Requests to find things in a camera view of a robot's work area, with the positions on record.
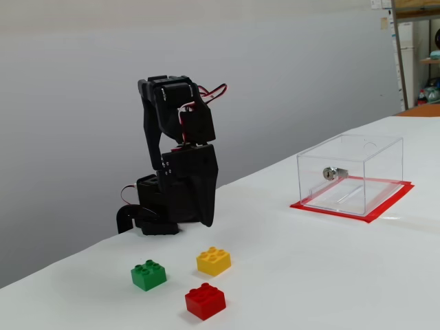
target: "shelf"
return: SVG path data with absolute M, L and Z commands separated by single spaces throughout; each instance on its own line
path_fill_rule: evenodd
M 420 60 L 420 64 L 440 64 L 440 60 L 432 60 L 431 58 L 425 58 Z
M 396 8 L 420 8 L 440 5 L 439 0 L 395 0 Z
M 440 105 L 424 104 L 398 113 L 399 117 L 440 117 Z
M 440 0 L 395 0 L 395 8 L 399 23 L 440 17 Z

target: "green lego brick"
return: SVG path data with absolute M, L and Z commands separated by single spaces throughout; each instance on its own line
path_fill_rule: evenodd
M 152 260 L 147 260 L 143 265 L 136 265 L 131 270 L 133 284 L 144 291 L 151 290 L 166 282 L 165 268 Z

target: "red lego brick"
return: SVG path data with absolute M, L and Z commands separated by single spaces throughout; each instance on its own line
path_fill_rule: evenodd
M 186 308 L 203 321 L 226 308 L 225 294 L 204 283 L 185 295 Z

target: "yellow lego brick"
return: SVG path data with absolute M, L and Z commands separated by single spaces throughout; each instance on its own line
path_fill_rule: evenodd
M 231 267 L 231 256 L 225 250 L 218 250 L 210 247 L 208 251 L 202 252 L 197 257 L 197 269 L 199 272 L 217 276 Z

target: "cable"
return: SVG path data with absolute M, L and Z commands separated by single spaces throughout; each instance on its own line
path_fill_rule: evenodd
M 135 188 L 134 184 L 129 184 L 128 186 L 125 186 L 122 190 L 121 190 L 121 198 L 122 200 L 127 204 L 127 205 L 131 205 L 131 203 L 127 202 L 124 197 L 122 196 L 122 192 L 127 189 L 127 188 Z
M 127 189 L 127 188 L 136 188 L 136 185 L 134 185 L 134 184 L 129 184 L 129 185 L 125 186 L 125 187 L 121 190 L 121 198 L 122 198 L 122 200 L 123 200 L 127 205 L 136 205 L 136 204 L 131 204 L 131 203 L 127 202 L 127 201 L 124 199 L 124 197 L 122 196 L 122 192 L 123 192 L 125 189 Z M 150 210 L 149 208 L 145 208 L 144 206 L 141 206 L 141 208 L 143 208 L 144 210 L 147 210 L 147 211 L 149 211 L 149 212 L 151 212 L 151 213 L 154 213 L 155 215 L 158 215 L 156 212 L 154 212 L 153 210 Z
M 228 90 L 228 86 L 226 84 L 221 84 L 220 86 L 213 89 L 212 91 L 208 91 L 205 87 L 199 85 L 199 92 L 200 92 L 200 90 L 202 90 L 202 92 L 200 93 L 202 100 L 204 98 L 210 98 L 210 100 L 207 100 L 207 101 L 203 100 L 205 102 L 205 104 L 207 105 L 209 102 L 211 102 L 217 98 L 220 98 L 224 93 L 226 93 L 226 91 Z M 194 101 L 189 102 L 189 103 L 185 103 L 177 111 L 177 116 L 179 117 L 179 123 L 182 127 L 182 137 L 184 139 L 184 144 L 186 143 L 186 134 L 185 134 L 185 130 L 184 130 L 184 123 L 182 121 L 182 118 L 180 117 L 180 113 L 182 111 L 188 111 L 188 110 L 192 111 L 193 110 L 192 106 L 194 106 L 194 105 L 195 105 Z

